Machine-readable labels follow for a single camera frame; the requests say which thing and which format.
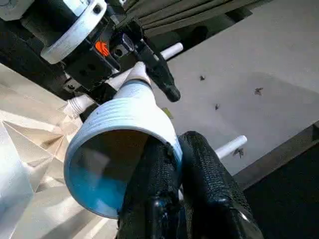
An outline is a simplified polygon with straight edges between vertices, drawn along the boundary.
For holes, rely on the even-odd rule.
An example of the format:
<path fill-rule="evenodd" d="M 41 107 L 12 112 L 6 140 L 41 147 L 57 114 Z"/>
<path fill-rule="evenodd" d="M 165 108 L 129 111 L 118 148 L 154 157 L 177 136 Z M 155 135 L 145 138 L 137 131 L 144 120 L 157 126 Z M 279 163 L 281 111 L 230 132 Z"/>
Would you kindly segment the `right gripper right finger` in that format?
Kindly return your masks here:
<path fill-rule="evenodd" d="M 207 139 L 188 131 L 179 142 L 188 238 L 262 239 L 246 197 Z"/>

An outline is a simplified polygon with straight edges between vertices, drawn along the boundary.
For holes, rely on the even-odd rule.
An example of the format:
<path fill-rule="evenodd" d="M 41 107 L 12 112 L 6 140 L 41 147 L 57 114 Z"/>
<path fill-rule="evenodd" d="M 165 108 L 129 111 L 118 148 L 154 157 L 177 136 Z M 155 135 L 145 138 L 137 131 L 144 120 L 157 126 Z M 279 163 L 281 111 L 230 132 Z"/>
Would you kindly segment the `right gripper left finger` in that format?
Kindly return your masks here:
<path fill-rule="evenodd" d="M 185 238 L 185 214 L 178 196 L 180 186 L 181 165 L 172 146 L 149 137 L 126 188 L 117 238 Z"/>

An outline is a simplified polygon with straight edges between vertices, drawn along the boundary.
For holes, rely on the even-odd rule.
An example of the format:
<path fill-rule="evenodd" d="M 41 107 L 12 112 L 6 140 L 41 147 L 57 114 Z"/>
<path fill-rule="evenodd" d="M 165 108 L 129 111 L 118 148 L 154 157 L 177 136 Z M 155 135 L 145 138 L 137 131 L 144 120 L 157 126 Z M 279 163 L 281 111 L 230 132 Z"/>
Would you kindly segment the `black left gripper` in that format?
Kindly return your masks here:
<path fill-rule="evenodd" d="M 166 60 L 158 50 L 144 40 L 137 21 L 115 26 L 102 21 L 85 40 L 63 60 L 67 80 L 63 89 L 72 95 L 87 93 L 96 104 L 113 99 L 117 90 L 106 81 L 141 60 L 147 74 L 171 102 L 180 100 L 180 91 Z"/>

